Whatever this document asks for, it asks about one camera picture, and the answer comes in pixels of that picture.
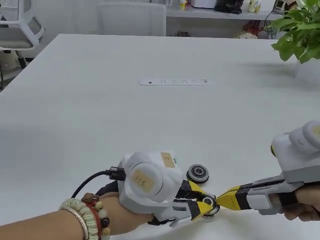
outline cable connector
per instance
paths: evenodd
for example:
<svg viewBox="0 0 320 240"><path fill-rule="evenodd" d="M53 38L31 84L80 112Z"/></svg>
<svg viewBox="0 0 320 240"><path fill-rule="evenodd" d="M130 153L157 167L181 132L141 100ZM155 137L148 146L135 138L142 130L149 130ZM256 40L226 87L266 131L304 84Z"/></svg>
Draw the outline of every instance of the cable connector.
<svg viewBox="0 0 320 240"><path fill-rule="evenodd" d="M110 180L117 180L117 181L126 180L126 173L122 167L112 166L107 171L106 171L106 175L109 175Z"/></svg>

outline green plant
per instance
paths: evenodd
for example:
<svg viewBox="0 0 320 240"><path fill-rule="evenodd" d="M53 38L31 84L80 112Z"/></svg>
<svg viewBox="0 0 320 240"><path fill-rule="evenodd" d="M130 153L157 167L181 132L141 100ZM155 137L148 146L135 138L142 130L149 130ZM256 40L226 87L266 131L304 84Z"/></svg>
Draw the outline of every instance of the green plant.
<svg viewBox="0 0 320 240"><path fill-rule="evenodd" d="M275 20L270 27L286 32L272 47L280 58L287 61L293 54L305 63L312 58L320 59L320 2L305 0L300 10L289 10L283 18Z"/></svg>

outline white box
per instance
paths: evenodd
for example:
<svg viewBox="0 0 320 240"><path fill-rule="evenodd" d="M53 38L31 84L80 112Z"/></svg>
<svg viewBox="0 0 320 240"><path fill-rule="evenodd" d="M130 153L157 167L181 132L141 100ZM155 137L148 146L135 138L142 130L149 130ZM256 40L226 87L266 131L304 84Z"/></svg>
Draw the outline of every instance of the white box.
<svg viewBox="0 0 320 240"><path fill-rule="evenodd" d="M213 9L217 0L191 0L191 5L195 8Z"/></svg>

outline power strip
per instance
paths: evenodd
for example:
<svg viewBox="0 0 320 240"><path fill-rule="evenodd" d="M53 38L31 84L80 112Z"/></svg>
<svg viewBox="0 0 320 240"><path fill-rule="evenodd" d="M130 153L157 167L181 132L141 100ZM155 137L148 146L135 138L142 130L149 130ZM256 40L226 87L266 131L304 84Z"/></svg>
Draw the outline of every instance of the power strip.
<svg viewBox="0 0 320 240"><path fill-rule="evenodd" d="M215 86L213 80L209 79L166 79L145 78L140 79L141 86Z"/></svg>

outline bracelet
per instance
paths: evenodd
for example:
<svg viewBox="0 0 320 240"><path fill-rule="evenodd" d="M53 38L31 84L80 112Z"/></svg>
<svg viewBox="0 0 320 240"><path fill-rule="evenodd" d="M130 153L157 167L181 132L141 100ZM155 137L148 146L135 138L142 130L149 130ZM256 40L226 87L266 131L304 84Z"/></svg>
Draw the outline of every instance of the bracelet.
<svg viewBox="0 0 320 240"><path fill-rule="evenodd" d="M66 205L61 206L59 209L66 210L66 211L72 213L76 217L76 219L81 224L81 227L82 227L82 230L84 233L84 239L87 240L89 238L89 232L88 232L85 220L81 217L81 215L76 210L74 210L73 208L66 206Z"/></svg>
<svg viewBox="0 0 320 240"><path fill-rule="evenodd" d="M97 220L94 213L89 207L86 206L85 203L75 198L69 198L62 203L60 209L63 209L64 207L69 207L75 210L85 222L85 226L81 225L85 240L99 240Z"/></svg>
<svg viewBox="0 0 320 240"><path fill-rule="evenodd" d="M110 239L110 219L107 217L107 210L104 209L103 203L100 201L100 197L93 193L86 193L81 199L88 208L93 212L98 225L98 235L101 240Z"/></svg>

